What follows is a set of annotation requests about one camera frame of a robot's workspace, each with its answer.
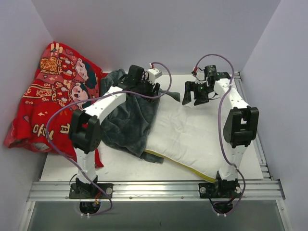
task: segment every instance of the gray wall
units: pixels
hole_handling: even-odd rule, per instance
[[[199,57],[212,52],[242,70],[280,0],[32,2],[55,40],[105,70],[160,61],[178,74],[191,72]],[[208,62],[230,70],[218,58]]]
[[[294,230],[308,219],[308,2],[282,0],[243,70],[271,174],[281,179]]]
[[[0,140],[51,36],[30,0],[2,0],[0,7]],[[43,155],[0,147],[0,230],[18,229],[32,180]]]

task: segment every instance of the red fabric with cartoon print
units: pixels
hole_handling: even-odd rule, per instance
[[[53,42],[48,45],[39,62],[35,80],[24,93],[4,144],[24,147],[34,152],[54,152],[46,138],[46,124],[60,108],[80,100],[99,96],[102,70],[72,48]],[[93,102],[78,103],[64,110],[50,125],[50,138],[68,156],[76,160],[68,138],[72,113]],[[103,167],[95,152],[97,167]]]

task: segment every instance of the white table surface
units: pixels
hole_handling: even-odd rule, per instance
[[[171,91],[184,94],[185,81],[193,81],[191,75],[173,75]],[[168,75],[162,75],[158,81],[161,88],[168,87]],[[219,104],[219,100],[209,103]],[[102,181],[152,181],[152,180],[200,180],[200,177],[188,169],[165,159],[163,164],[149,163],[123,151],[114,150],[103,145],[101,160],[104,167],[97,170],[98,179]],[[253,143],[247,148],[243,155],[240,170],[246,179],[262,179],[257,153]],[[77,173],[77,168],[63,157],[48,154],[41,176],[41,181],[69,181]]]

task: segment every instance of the yellow cloth edge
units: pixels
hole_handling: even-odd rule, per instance
[[[179,165],[181,165],[181,166],[187,168],[188,170],[192,171],[194,174],[196,174],[197,176],[199,176],[199,177],[205,179],[206,181],[211,182],[211,183],[215,183],[215,179],[214,179],[214,178],[208,177],[207,175],[205,175],[205,174],[203,174],[203,173],[201,173],[201,172],[198,172],[196,169],[193,169],[193,168],[191,168],[191,167],[185,166],[185,165],[183,165],[183,164],[181,164],[181,163],[179,163],[179,162],[176,162],[175,160],[170,159],[170,158],[167,157],[167,156],[158,154],[158,153],[156,153],[156,152],[154,152],[154,151],[147,150],[147,149],[145,149],[144,151],[145,151],[146,153],[153,154],[153,155],[157,155],[157,156],[159,156],[159,157],[162,157],[162,158],[166,158],[166,159],[168,159],[168,160],[171,160],[171,161],[173,161],[173,162],[175,162],[175,163],[177,163],[177,164],[179,164]]]

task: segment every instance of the gray towel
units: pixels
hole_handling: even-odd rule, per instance
[[[124,70],[120,69],[103,78],[100,95],[104,95],[124,74]],[[179,93],[169,92],[168,95],[180,101]],[[158,104],[159,100],[149,102],[140,96],[130,95],[102,122],[102,141],[111,148],[129,152],[146,161],[162,163],[163,158],[144,152]]]

